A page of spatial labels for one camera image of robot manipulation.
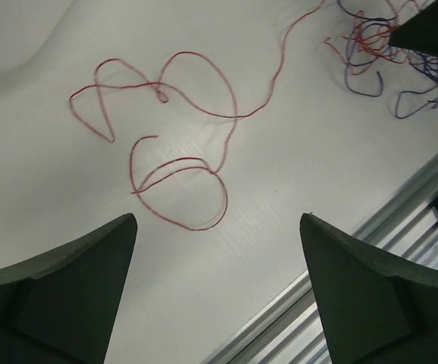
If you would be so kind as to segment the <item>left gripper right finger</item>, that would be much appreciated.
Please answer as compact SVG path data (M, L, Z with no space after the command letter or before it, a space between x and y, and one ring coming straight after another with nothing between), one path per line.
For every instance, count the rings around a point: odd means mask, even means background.
M334 363L438 363L438 271L312 214L300 235Z

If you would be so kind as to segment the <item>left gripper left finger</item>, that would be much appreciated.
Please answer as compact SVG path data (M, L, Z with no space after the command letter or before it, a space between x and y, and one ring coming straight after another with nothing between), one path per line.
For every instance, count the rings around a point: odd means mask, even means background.
M0 268L0 363L102 363L137 237L122 215Z

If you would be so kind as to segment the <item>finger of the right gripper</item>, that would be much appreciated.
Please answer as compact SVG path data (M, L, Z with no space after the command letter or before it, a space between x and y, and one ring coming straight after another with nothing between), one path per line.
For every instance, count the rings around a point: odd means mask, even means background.
M438 57L438 0L396 27L389 45Z

